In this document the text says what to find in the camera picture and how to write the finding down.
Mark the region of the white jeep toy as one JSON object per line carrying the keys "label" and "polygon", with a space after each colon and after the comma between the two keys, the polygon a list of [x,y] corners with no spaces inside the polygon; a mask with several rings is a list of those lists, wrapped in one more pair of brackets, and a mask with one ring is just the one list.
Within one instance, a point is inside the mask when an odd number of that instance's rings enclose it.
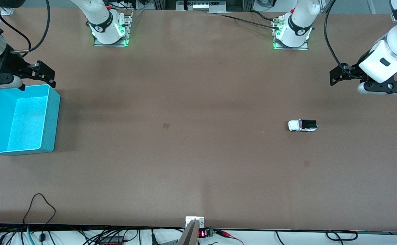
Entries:
{"label": "white jeep toy", "polygon": [[317,130],[317,121],[311,119],[290,120],[288,129],[290,131],[315,132]]}

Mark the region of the teal plastic bin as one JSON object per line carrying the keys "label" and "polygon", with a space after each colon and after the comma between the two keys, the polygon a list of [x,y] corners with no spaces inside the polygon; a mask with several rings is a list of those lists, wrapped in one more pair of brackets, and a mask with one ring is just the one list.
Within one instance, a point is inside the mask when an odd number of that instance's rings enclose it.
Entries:
{"label": "teal plastic bin", "polygon": [[0,90],[0,155],[53,152],[60,102],[49,85]]}

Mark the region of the white lit device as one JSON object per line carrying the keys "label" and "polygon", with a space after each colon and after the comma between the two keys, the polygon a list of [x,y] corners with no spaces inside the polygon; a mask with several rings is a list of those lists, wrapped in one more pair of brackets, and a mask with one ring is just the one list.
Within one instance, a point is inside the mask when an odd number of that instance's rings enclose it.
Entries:
{"label": "white lit device", "polygon": [[227,9],[225,0],[176,0],[175,10],[223,13]]}

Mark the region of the black power strip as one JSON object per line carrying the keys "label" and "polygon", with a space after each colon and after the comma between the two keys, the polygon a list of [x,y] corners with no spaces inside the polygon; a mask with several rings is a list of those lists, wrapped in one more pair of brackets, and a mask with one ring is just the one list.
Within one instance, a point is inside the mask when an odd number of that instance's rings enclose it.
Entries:
{"label": "black power strip", "polygon": [[125,242],[122,236],[105,236],[99,239],[98,245],[124,245]]}

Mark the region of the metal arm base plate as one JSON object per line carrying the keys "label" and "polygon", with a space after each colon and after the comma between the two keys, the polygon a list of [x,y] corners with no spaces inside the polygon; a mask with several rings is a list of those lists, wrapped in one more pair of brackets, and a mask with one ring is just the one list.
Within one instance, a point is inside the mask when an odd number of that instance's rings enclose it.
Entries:
{"label": "metal arm base plate", "polygon": [[94,36],[94,47],[127,47],[130,39],[132,16],[115,10],[109,10],[112,22],[106,26],[104,32],[97,32],[91,28]]}
{"label": "metal arm base plate", "polygon": [[312,26],[307,28],[292,28],[290,20],[286,16],[279,16],[271,21],[273,30],[274,50],[308,50],[308,39],[312,32]]}

